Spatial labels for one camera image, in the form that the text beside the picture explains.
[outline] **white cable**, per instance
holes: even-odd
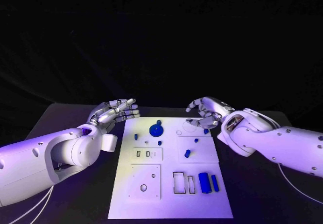
[[[283,174],[283,176],[284,176],[287,182],[290,183],[290,185],[296,188],[296,190],[297,190],[306,197],[308,197],[313,201],[316,201],[316,202],[319,202],[320,204],[323,204],[323,202],[320,202],[320,201],[317,201],[316,199],[313,199],[308,195],[306,195],[306,194],[297,189],[297,187],[291,184],[290,180],[287,179],[283,170],[281,170],[281,174]]]
[[[40,213],[42,213],[42,211],[43,211],[43,209],[45,209],[45,207],[46,207],[46,204],[47,204],[47,202],[49,202],[49,198],[50,198],[50,195],[52,195],[52,189],[53,189],[53,186],[50,187],[50,190],[49,190],[50,193],[49,193],[49,197],[47,197],[46,203],[45,203],[45,205],[43,205],[43,207],[42,207],[42,210],[40,210],[40,212],[39,212],[36,218],[35,218],[33,221],[30,222],[30,224],[33,224],[33,222],[36,221],[36,219],[37,219],[37,217],[39,217],[39,215],[40,215]]]
[[[53,186],[50,187],[50,189],[49,189],[49,192],[47,192],[47,194],[45,195],[45,197],[42,198],[42,200],[37,202],[37,204],[32,207],[32,209],[17,218],[17,219],[14,219],[9,224],[13,224],[13,223],[16,223],[32,211],[33,211],[33,209],[39,206],[39,204],[42,203],[42,201],[45,200],[45,198],[46,198],[46,196],[49,195],[49,193],[52,192],[52,189],[53,189]]]

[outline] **dark gray table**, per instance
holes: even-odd
[[[84,124],[94,105],[52,104],[39,119],[27,139],[39,137]],[[183,108],[140,107],[143,117],[196,117],[197,112]],[[284,126],[290,125],[281,112],[262,112]],[[212,129],[215,146],[221,160],[223,182],[231,202],[234,219],[160,219],[108,220],[108,210],[118,165],[124,122],[111,134],[118,136],[114,153],[101,151],[97,162],[76,175],[53,187],[47,206],[35,223],[37,224],[97,224],[97,223],[321,223],[323,206],[308,200],[291,188],[278,167],[255,152],[239,156],[216,139],[219,127]],[[320,178],[284,168],[294,185],[323,200]],[[0,208],[0,223],[13,221],[37,203],[46,191],[27,200]],[[30,223],[42,206],[17,222]]]

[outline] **white robotic arm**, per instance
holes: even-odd
[[[140,117],[134,99],[101,103],[88,123],[0,148],[0,207],[13,204],[81,172],[114,152],[117,136],[107,134],[117,122]],[[53,162],[63,165],[55,169]]]
[[[323,177],[323,133],[277,122],[251,109],[235,111],[210,97],[195,100],[186,111],[199,106],[202,120],[186,121],[202,128],[215,128],[222,122],[218,139],[242,156],[258,151],[272,162]]]

